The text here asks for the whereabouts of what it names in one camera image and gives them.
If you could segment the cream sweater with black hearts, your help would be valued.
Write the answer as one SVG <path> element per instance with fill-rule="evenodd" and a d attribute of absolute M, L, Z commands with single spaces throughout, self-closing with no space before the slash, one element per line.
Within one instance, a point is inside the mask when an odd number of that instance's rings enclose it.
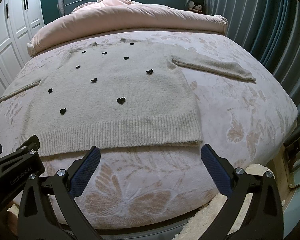
<path fill-rule="evenodd" d="M 182 68 L 254 81 L 235 62 L 212 59 L 178 45 L 123 40 L 69 50 L 17 77 L 1 96 L 36 91 L 21 127 L 21 141 L 36 135 L 41 155 L 91 146 L 197 146 L 202 125 Z"/>

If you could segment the light bedside cabinet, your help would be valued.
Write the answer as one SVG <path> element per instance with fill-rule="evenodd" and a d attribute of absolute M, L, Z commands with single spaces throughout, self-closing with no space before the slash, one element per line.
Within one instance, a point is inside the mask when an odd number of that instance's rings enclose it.
<path fill-rule="evenodd" d="M 300 239 L 300 137 L 285 142 L 267 166 L 276 176 L 283 208 L 284 239 Z"/>

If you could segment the white panelled wardrobe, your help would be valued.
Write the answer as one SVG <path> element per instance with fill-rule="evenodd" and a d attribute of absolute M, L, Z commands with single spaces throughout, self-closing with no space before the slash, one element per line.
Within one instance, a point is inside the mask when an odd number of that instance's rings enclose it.
<path fill-rule="evenodd" d="M 0 2 L 0 96 L 30 60 L 27 44 L 43 26 L 40 0 Z"/>

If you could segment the pink folded duvet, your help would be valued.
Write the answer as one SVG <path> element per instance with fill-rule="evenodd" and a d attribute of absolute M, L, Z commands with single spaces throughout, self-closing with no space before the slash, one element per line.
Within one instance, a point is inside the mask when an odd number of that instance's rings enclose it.
<path fill-rule="evenodd" d="M 204 15 L 159 4 L 116 4 L 116 0 L 86 5 L 42 27 L 27 44 L 35 56 L 56 45 L 124 29 L 180 29 L 226 34 L 228 21 L 221 15 Z"/>

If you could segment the teal striped curtain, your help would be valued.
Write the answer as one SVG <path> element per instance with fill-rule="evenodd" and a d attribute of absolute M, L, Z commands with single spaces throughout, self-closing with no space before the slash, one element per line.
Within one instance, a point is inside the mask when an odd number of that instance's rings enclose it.
<path fill-rule="evenodd" d="M 253 55 L 279 81 L 298 110 L 300 132 L 300 2 L 205 0 L 210 15 L 228 20 L 228 38 Z"/>

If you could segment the plush toy on nightstand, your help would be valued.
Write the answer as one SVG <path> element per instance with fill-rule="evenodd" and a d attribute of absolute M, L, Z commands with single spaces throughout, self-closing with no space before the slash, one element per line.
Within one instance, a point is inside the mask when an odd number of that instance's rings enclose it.
<path fill-rule="evenodd" d="M 203 6 L 194 0 L 189 0 L 189 11 L 202 14 L 203 13 Z"/>

